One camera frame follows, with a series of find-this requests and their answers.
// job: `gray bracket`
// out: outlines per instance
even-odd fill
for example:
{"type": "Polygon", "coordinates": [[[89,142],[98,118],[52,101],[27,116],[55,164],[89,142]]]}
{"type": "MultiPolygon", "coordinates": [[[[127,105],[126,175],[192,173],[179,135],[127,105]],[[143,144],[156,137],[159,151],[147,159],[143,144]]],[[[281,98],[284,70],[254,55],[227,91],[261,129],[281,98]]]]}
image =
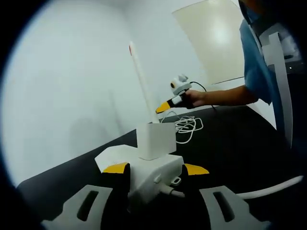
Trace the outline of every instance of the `gray bracket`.
{"type": "Polygon", "coordinates": [[[260,222],[253,217],[248,203],[225,186],[201,189],[200,193],[208,209],[212,230],[264,230],[269,225],[269,222],[260,222]],[[223,213],[225,208],[229,213],[227,218],[223,213]]]}
{"type": "Polygon", "coordinates": [[[50,230],[98,230],[100,229],[101,218],[105,210],[106,201],[111,192],[112,188],[86,185],[64,203],[63,212],[58,217],[53,221],[44,220],[42,224],[50,230]],[[77,215],[83,202],[92,191],[97,192],[98,194],[94,199],[87,220],[83,221],[79,219],[77,215]]]}

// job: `white stick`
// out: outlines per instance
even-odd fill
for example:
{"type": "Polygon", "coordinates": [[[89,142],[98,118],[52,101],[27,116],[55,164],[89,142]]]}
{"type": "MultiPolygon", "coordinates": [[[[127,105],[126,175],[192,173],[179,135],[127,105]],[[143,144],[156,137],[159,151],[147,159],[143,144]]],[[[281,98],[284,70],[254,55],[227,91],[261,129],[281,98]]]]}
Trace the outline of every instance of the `white stick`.
{"type": "Polygon", "coordinates": [[[130,42],[129,49],[130,49],[130,54],[134,62],[135,70],[139,77],[139,82],[142,88],[143,96],[145,98],[147,109],[151,117],[152,123],[159,123],[158,116],[155,113],[155,107],[154,107],[153,101],[151,100],[150,92],[147,90],[147,87],[146,87],[145,74],[141,68],[139,57],[137,55],[133,42],[130,42]]]}

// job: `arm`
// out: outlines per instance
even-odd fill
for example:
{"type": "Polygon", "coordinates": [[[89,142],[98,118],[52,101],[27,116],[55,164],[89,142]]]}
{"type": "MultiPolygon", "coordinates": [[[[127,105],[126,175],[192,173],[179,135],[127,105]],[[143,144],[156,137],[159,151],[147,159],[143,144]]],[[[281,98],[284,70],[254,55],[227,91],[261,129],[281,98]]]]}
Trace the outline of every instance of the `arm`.
{"type": "Polygon", "coordinates": [[[245,85],[230,90],[199,92],[188,90],[187,96],[195,107],[202,105],[244,105],[258,100],[245,85]]]}

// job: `yellow accent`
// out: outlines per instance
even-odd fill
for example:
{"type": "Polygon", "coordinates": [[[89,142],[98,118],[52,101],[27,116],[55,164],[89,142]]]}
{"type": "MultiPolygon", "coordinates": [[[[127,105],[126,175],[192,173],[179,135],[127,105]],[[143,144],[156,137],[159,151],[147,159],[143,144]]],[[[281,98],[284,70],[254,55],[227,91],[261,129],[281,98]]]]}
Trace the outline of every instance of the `yellow accent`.
{"type": "Polygon", "coordinates": [[[125,166],[127,164],[128,164],[127,162],[121,163],[121,164],[114,164],[114,165],[107,167],[103,172],[104,173],[124,173],[125,166]]]}
{"type": "Polygon", "coordinates": [[[162,113],[168,109],[170,109],[171,107],[169,106],[168,102],[164,102],[162,103],[162,105],[156,109],[156,113],[159,114],[159,113],[162,113]]]}
{"type": "Polygon", "coordinates": [[[202,174],[209,174],[209,171],[197,166],[197,165],[192,165],[192,164],[184,164],[188,170],[188,175],[202,175],[202,174]]]}

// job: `white box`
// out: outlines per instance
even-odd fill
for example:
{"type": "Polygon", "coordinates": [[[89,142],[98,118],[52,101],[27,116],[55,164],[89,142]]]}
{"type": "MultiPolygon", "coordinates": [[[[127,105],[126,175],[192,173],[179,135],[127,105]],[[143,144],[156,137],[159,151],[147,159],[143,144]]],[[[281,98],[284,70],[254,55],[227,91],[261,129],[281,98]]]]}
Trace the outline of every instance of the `white box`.
{"type": "Polygon", "coordinates": [[[176,151],[175,123],[142,124],[136,135],[142,159],[152,160],[176,151]]]}

